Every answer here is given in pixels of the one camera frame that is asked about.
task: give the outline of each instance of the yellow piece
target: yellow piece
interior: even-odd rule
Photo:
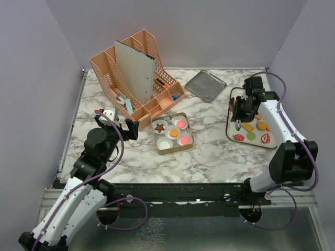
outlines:
[[[176,129],[172,129],[171,131],[170,131],[170,135],[171,135],[171,137],[177,137],[178,136],[178,130],[176,130]]]
[[[253,130],[253,126],[249,123],[242,123],[242,127],[246,129],[248,132],[251,132]]]
[[[267,123],[263,122],[263,121],[258,121],[257,123],[257,128],[259,130],[265,130],[267,128]]]

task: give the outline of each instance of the marble table surface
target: marble table surface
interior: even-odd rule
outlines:
[[[166,70],[183,86],[199,70]],[[125,153],[120,164],[103,176],[110,182],[243,182],[267,170],[275,150],[233,142],[226,136],[226,121],[230,91],[241,87],[245,78],[259,70],[210,70],[227,87],[211,103],[203,102],[190,93],[168,113],[187,114],[194,136],[192,149],[159,155],[152,129],[145,128],[137,141],[125,142]],[[267,78],[262,75],[265,88]],[[89,70],[84,86],[61,182],[66,182],[76,159],[83,151],[89,130],[97,127],[94,109],[112,106],[104,96],[93,70]]]

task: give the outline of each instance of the white folder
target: white folder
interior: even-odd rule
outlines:
[[[130,93],[141,103],[152,97],[156,59],[114,40],[115,59]]]

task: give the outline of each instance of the purple wall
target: purple wall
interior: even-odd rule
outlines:
[[[335,1],[309,0],[270,68],[287,83],[283,101],[292,122],[319,145],[315,194],[328,242],[335,250]],[[281,93],[271,78],[271,87]]]
[[[43,0],[0,8],[0,249],[37,221],[57,173],[81,67]]]
[[[165,67],[270,66],[307,0],[46,0],[83,68],[145,28]]]

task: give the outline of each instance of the baking tray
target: baking tray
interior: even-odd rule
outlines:
[[[163,149],[163,150],[159,149],[157,141],[162,137],[166,137],[166,135],[165,135],[165,131],[158,132],[157,130],[155,130],[155,126],[156,126],[155,121],[163,120],[163,121],[166,122],[166,125],[169,127],[169,126],[173,126],[172,119],[175,118],[175,117],[178,117],[178,116],[185,117],[185,120],[187,122],[186,128],[185,129],[180,129],[179,134],[188,133],[191,136],[191,142],[189,144],[186,144],[186,145],[179,145],[177,143],[177,139],[174,139],[174,140],[171,140],[172,141],[172,147],[171,148]],[[154,119],[151,120],[151,127],[152,127],[152,132],[153,132],[153,135],[154,135],[154,140],[155,140],[155,145],[156,145],[156,148],[157,148],[157,152],[159,154],[174,153],[174,152],[178,152],[178,151],[191,149],[193,147],[193,144],[194,144],[193,134],[192,134],[191,128],[189,126],[189,121],[187,119],[187,116],[184,112],[154,118]]]
[[[205,102],[211,102],[226,88],[227,84],[212,73],[202,70],[185,85],[196,96]]]

